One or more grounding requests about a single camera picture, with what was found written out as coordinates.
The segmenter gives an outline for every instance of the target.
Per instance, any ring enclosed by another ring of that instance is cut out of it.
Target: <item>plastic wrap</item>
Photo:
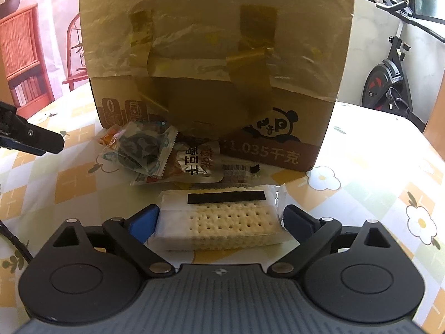
[[[130,122],[110,138],[114,128],[101,138],[109,144],[102,156],[135,172],[160,178],[173,149],[176,128],[165,122]]]
[[[190,204],[190,194],[264,192],[264,199]],[[281,226],[284,186],[172,190],[160,195],[150,243],[165,250],[235,249],[276,244],[291,236]]]
[[[176,138],[161,178],[138,173],[132,185],[157,182],[212,183],[223,178],[219,142],[182,136]]]

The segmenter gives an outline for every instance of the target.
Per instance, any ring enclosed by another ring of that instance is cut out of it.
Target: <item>panda logo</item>
[[[264,137],[279,143],[286,141],[300,142],[300,139],[291,134],[293,124],[297,121],[298,115],[293,110],[285,112],[279,108],[273,108],[267,118],[245,127],[243,130],[250,133],[253,138]]]

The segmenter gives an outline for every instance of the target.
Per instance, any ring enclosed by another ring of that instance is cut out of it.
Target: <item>barcode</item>
[[[247,170],[247,168],[241,164],[223,164],[222,170]]]

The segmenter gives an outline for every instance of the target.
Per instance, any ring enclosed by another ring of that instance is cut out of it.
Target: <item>book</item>
[[[19,102],[19,98],[17,97],[17,93],[15,89],[10,89],[11,90],[11,97],[13,97],[13,102],[14,105],[16,106],[16,108],[20,107],[20,102]]]
[[[37,91],[37,87],[36,87],[36,83],[34,81],[34,77],[30,77],[29,78],[29,83],[31,85],[31,90],[33,92],[33,97],[34,97],[34,99],[36,99],[39,96],[39,93]]]
[[[19,88],[20,97],[22,98],[23,105],[25,105],[27,103],[27,101],[26,101],[25,93],[23,91],[22,84],[18,85],[17,88]]]
[[[28,85],[26,84],[26,81],[22,81],[20,83],[20,86],[22,87],[26,102],[29,103],[30,101],[32,101],[33,97],[31,96],[31,93],[28,89]]]
[[[28,84],[28,86],[29,86],[29,91],[30,91],[30,93],[31,93],[31,98],[32,98],[33,100],[36,99],[37,96],[36,96],[35,93],[34,93],[33,85],[31,84],[31,79],[30,79],[30,78],[26,79],[26,84]]]
[[[25,98],[23,97],[23,92],[21,91],[21,86],[18,85],[15,87],[17,98],[20,102],[20,106],[24,106],[26,104]]]
[[[44,82],[42,82],[43,85],[40,84],[40,82],[41,82],[40,77],[33,77],[33,79],[34,79],[34,81],[35,81],[35,83],[36,83],[37,92],[39,93],[39,96],[40,96],[40,95],[43,95],[41,86],[45,86]]]

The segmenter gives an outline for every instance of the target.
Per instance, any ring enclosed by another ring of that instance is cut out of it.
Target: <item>flower pot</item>
[[[8,0],[0,4],[0,19],[16,12],[19,8],[20,0]]]

